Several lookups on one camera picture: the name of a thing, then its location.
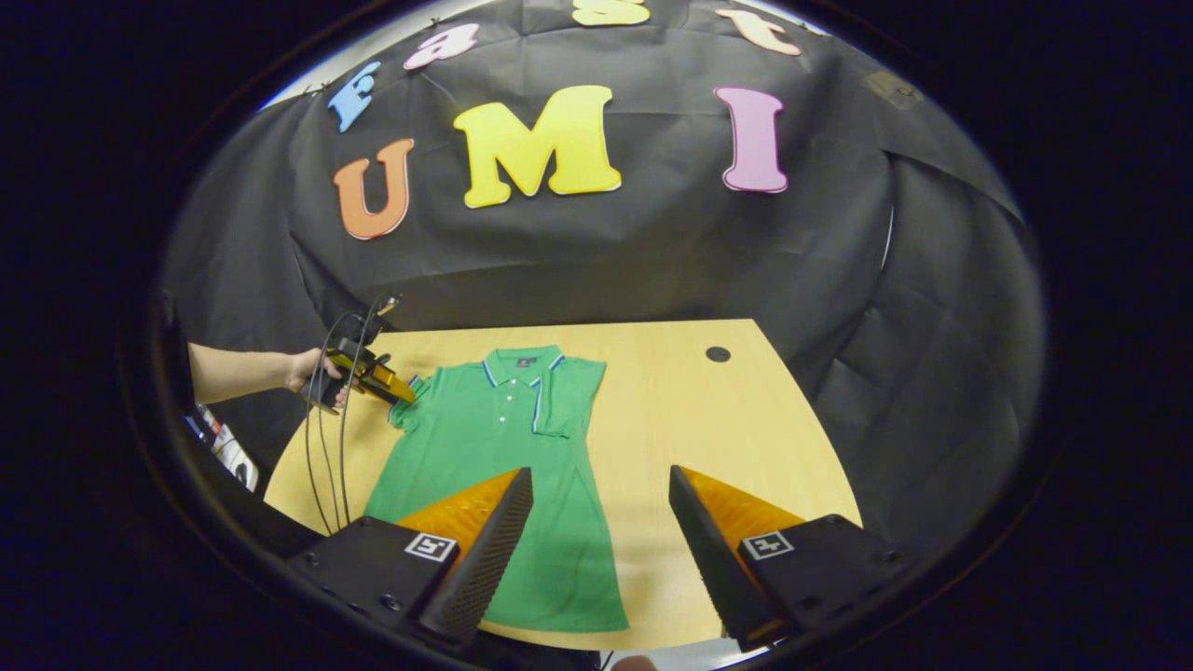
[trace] black fabric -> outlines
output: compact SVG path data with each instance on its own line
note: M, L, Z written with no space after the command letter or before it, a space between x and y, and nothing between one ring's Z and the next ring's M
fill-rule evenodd
M196 185L166 266L194 341L301 351L382 293L403 295L387 319L412 331L753 318L812 402L867 529L915 553L945 548L999 491L1033 417L1044 326L1031 233L931 100L876 93L866 80L883 66L778 18L804 54L761 49L713 13L724 7L657 0L645 24L585 29L563 0L493 2L364 61L382 67L347 133L327 104L358 68L247 119ZM465 23L481 25L470 51L402 69ZM466 208L453 118L500 101L531 125L576 85L613 92L604 130L620 189L514 187L502 205ZM785 192L722 184L733 135L712 91L725 85L783 101ZM376 154L403 137L415 141L404 221L350 236L332 176L367 158L366 202L381 209ZM214 410L265 468L304 414L284 392Z

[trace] pink letter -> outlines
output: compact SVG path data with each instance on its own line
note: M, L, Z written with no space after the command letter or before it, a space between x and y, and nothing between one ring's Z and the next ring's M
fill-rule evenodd
M419 50L407 59L402 67L413 70L432 61L443 61L452 56L459 56L476 44L472 37L476 36L476 31L480 27L478 24L465 24L435 35L422 44L419 44Z
M783 103L761 91L721 86L713 94L729 105L734 127L734 165L722 177L735 191L778 193L787 187L787 176L779 170L779 144L774 116Z

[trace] human hand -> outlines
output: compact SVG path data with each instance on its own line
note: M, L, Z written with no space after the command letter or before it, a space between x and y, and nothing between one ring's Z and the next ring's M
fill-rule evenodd
M626 657L625 659L618 660L613 665L612 671L659 671L649 657L643 654L636 654L633 657Z
M302 389L302 386L307 383L307 378L315 373L315 368L319 365L320 351L319 347L315 347L307 350L301 355L289 355L289 357L290 365L286 369L285 388L297 393ZM344 377L344 375L340 374L340 369L335 368L335 364L328 358L323 359L323 370L336 380L341 380Z

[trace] green polo shirt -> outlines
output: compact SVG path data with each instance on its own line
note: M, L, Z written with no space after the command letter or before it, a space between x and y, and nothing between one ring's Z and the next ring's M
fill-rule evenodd
M396 521L465 487L531 467L534 506L484 618L544 632L613 632L622 607L608 525L588 463L588 418L602 362L556 346L494 350L483 362L415 377L414 405L365 515Z

